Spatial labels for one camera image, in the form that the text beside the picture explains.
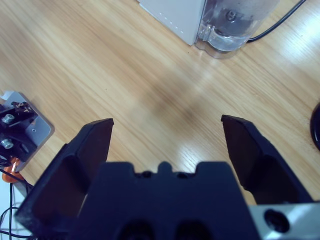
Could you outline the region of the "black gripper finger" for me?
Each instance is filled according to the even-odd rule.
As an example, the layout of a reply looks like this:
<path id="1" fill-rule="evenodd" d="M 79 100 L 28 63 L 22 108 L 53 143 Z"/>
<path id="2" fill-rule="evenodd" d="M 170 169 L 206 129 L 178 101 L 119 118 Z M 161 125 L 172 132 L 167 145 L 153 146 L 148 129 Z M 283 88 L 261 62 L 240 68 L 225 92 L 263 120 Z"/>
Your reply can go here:
<path id="1" fill-rule="evenodd" d="M 56 154 L 31 191 L 15 219 L 35 237 L 65 236 L 75 223 L 100 166 L 106 162 L 114 121 L 84 125 Z"/>
<path id="2" fill-rule="evenodd" d="M 239 183 L 258 205 L 314 201 L 277 149 L 252 122 L 230 115 L 222 115 L 221 122 Z"/>

